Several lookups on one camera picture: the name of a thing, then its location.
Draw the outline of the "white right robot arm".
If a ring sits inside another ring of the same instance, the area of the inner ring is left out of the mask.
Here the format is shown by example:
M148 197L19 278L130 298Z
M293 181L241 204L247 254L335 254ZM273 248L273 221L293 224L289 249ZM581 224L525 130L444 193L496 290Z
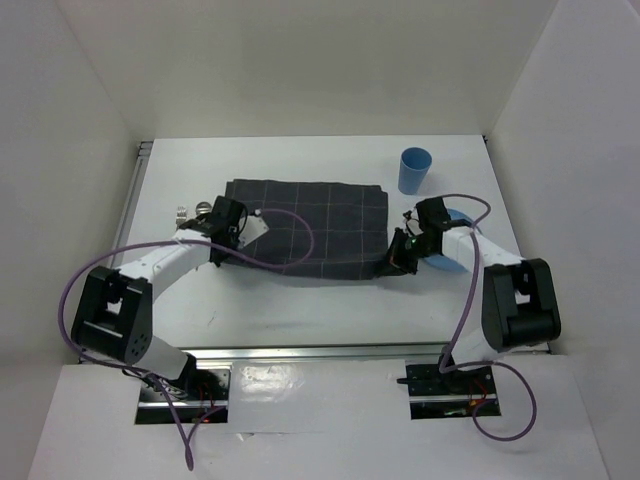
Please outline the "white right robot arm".
M441 256L471 273L460 320L436 369L440 387L457 392L469 383L471 369L492 365L513 349L557 339L561 319L549 264L511 253L479 232L491 212L487 201L461 194L485 212L475 220L454 219L445 205L450 197L427 198L404 213L404 226L394 231L374 272L415 275L421 260Z

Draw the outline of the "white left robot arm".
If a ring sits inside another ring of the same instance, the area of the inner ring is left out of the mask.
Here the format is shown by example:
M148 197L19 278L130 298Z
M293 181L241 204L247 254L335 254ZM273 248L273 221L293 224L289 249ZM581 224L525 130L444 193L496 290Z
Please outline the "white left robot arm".
M216 198L212 210L183 223L166 245L116 269L97 266L88 273L71 327L71 340L86 350L155 376L176 399L198 394L215 377L196 359L153 335L153 304L190 271L219 266L240 245L247 207Z

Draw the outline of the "silver metal spoon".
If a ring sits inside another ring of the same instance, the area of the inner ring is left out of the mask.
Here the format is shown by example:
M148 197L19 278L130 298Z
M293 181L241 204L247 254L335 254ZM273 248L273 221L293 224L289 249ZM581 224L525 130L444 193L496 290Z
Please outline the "silver metal spoon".
M199 202L195 207L195 217L199 218L202 216L207 216L212 211L212 204L207 201Z

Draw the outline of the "blue plastic plate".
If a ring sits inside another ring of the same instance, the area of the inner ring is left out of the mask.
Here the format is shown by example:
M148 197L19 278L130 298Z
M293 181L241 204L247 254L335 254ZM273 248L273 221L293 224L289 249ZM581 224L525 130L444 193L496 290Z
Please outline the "blue plastic plate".
M447 231L443 237L443 252L423 258L429 266L449 273L472 273L476 253L471 234L471 217L454 208L447 208L449 217L461 220L463 225Z

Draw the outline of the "silver metal fork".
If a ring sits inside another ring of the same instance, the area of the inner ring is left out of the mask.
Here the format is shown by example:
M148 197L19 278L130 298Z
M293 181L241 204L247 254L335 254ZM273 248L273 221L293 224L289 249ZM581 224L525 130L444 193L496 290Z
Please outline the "silver metal fork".
M175 223L179 227L189 219L188 208L185 206L178 206L176 209Z

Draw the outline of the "blue plastic cup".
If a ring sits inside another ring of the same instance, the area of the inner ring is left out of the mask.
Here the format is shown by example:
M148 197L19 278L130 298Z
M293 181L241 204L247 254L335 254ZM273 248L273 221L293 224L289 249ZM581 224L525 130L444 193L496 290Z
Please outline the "blue plastic cup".
M398 189L405 195L418 192L432 165L431 154L419 147L405 149L400 156Z

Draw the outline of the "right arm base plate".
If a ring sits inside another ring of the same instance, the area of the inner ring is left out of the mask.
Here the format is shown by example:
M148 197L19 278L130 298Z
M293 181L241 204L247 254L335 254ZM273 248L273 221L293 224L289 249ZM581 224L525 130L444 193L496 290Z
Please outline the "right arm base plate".
M435 364L408 364L396 383L406 388L412 420L501 415L490 367L441 374Z

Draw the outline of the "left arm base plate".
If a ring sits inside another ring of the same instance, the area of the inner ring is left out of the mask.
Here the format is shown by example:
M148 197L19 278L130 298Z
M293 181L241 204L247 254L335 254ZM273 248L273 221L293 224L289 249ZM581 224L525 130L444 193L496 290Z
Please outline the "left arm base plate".
M173 401L179 420L194 424L198 419L211 413L203 420L209 424L225 424L229 415L229 395L231 367L216 366L209 370L191 393L179 393L165 385ZM149 380L144 380L140 388L135 416L136 425L168 425L173 423L169 405L164 395Z

